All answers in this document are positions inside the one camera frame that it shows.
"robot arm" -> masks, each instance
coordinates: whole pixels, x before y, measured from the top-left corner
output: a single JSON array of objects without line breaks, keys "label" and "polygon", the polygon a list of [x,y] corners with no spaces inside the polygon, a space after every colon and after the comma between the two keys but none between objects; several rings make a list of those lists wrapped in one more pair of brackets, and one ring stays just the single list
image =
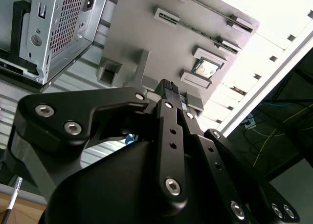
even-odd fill
[{"label": "robot arm", "polygon": [[[157,103],[135,88],[19,102],[5,163],[47,199],[42,223],[299,223],[221,133],[200,130],[173,83],[156,93]],[[81,168],[85,148],[130,133],[138,141]]]}]

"black connector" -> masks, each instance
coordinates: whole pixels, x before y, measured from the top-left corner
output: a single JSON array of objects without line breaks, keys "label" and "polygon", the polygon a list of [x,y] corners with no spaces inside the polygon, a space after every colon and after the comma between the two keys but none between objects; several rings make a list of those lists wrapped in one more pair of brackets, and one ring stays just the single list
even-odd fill
[{"label": "black connector", "polygon": [[83,11],[89,11],[92,9],[93,7],[93,3],[94,3],[95,0],[85,0],[85,4],[84,4],[84,7],[83,7]]}]

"black metal bracket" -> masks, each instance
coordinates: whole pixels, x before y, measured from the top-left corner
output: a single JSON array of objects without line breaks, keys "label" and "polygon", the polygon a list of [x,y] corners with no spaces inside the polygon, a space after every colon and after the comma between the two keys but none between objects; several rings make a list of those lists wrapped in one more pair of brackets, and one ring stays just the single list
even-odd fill
[{"label": "black metal bracket", "polygon": [[216,145],[237,191],[244,202],[249,204],[251,212],[260,223],[299,222],[295,209],[240,156],[221,133],[211,129],[204,136]]}]

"gray metal panel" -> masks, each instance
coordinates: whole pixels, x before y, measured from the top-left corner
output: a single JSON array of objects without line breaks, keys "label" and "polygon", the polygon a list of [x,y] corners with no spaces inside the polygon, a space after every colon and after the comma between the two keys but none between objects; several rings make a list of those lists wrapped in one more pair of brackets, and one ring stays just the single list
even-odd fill
[{"label": "gray metal panel", "polygon": [[[201,1],[217,8],[223,14],[238,14],[244,20],[258,26],[257,21],[220,0]],[[156,7],[179,14],[179,24],[171,27],[154,19]],[[120,70],[119,86],[133,76],[137,66],[136,54],[141,49],[145,49],[151,51],[144,73],[146,76],[158,81],[166,78],[175,82],[181,93],[190,92],[200,96],[204,103],[208,100],[235,57],[225,54],[215,47],[211,40],[183,27],[181,23],[187,23],[212,38],[222,35],[230,41],[236,41],[240,47],[244,47],[250,38],[249,35],[227,26],[226,19],[223,17],[191,1],[182,3],[179,0],[118,0],[108,32],[104,56],[124,65]],[[199,90],[181,82],[179,78],[183,69],[191,71],[197,61],[192,56],[192,51],[197,45],[227,60],[223,68],[213,76],[213,85],[208,90]]]}]

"ventilation grille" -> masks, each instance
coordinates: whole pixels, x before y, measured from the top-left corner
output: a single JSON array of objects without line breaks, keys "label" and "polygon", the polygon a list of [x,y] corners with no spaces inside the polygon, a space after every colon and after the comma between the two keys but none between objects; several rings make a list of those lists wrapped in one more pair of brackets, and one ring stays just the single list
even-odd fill
[{"label": "ventilation grille", "polygon": [[63,0],[58,28],[52,32],[50,48],[52,53],[66,47],[75,33],[79,10],[83,0]]}]

